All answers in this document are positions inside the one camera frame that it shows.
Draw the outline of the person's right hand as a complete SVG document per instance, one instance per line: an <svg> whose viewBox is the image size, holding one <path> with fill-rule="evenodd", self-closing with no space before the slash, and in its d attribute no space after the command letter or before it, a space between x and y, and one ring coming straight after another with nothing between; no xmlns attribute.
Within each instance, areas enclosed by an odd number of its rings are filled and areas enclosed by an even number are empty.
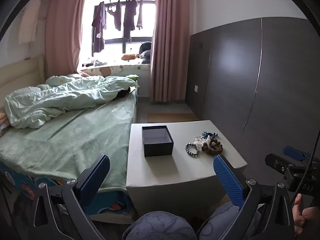
<svg viewBox="0 0 320 240"><path fill-rule="evenodd" d="M297 194L292 208L293 220L295 225L295 235L303 234L307 239L319 238L319 208L303 207L302 195Z"/></svg>

